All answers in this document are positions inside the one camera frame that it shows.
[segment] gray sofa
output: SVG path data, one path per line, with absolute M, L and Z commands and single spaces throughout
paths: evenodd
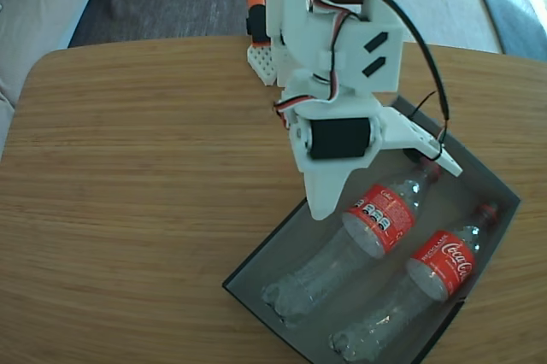
M 0 153 L 32 66 L 67 48 L 89 0 L 0 0 Z

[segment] coca-cola logo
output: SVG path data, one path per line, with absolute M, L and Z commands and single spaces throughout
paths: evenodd
M 473 263 L 471 263 L 462 253 L 462 246 L 463 244 L 448 243 L 441 248 L 443 254 L 447 255 L 452 264 L 454 264 L 458 277 L 460 278 L 460 283 L 471 273 L 471 270 L 473 269 Z
M 385 197 L 386 199 L 388 200 L 393 200 L 393 196 L 391 195 L 391 193 L 389 191 L 382 191 L 381 192 L 382 196 Z

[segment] bottle neck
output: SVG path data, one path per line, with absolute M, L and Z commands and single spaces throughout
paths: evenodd
M 438 180 L 439 169 L 436 164 L 420 165 L 412 172 L 412 180 L 418 182 L 421 186 L 429 186 Z
M 496 223 L 496 214 L 487 208 L 480 208 L 472 216 L 471 224 L 478 227 L 480 230 L 487 229 Z

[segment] bottle cap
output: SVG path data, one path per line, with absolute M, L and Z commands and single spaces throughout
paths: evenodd
M 497 222 L 499 206 L 496 202 L 483 203 L 477 207 L 476 213 L 488 214 L 488 216 L 490 216 L 491 224 L 493 224 Z
M 441 177 L 441 167 L 435 161 L 430 161 L 426 157 L 420 159 L 420 168 L 423 169 L 427 176 L 434 183 Z

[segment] sofa cushion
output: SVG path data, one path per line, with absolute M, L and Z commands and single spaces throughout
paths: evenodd
M 482 0 L 396 1 L 429 44 L 495 53 L 502 50 Z
M 34 63 L 66 47 L 88 0 L 0 0 L 0 91 L 15 106 Z

